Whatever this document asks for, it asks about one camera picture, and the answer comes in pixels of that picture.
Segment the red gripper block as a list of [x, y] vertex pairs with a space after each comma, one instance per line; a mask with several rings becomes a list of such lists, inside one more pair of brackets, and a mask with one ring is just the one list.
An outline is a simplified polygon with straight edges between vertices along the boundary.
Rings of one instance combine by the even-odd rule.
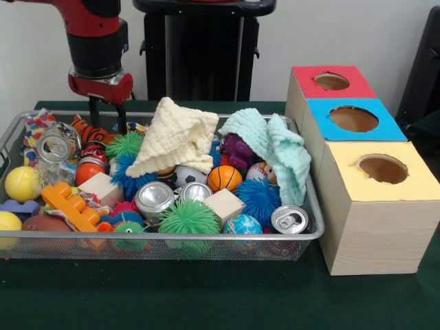
[[93, 127], [101, 127], [98, 103], [102, 99], [116, 105], [118, 132], [121, 135], [127, 134], [127, 114], [124, 102], [130, 98], [133, 88], [133, 77], [130, 73], [121, 69], [111, 78], [85, 78], [77, 74], [72, 67], [69, 70], [68, 83], [74, 93], [89, 97], [89, 113]]

